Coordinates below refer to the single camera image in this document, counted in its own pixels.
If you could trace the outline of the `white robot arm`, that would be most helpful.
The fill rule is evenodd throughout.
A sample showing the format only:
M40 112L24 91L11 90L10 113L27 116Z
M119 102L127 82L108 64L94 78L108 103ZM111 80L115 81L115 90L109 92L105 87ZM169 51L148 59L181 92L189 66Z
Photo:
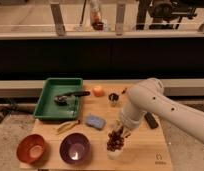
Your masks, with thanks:
M204 144L204 112L175 102L164 95L164 85L149 78L127 90L127 101L119 111L113 130L128 135L138 128L146 113L166 119Z

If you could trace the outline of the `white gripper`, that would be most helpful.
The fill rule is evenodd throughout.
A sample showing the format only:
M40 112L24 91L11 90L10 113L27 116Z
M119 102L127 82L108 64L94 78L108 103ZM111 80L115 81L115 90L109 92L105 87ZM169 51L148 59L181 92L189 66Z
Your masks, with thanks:
M118 120L114 122L112 129L122 138L128 138L131 135L131 131Z

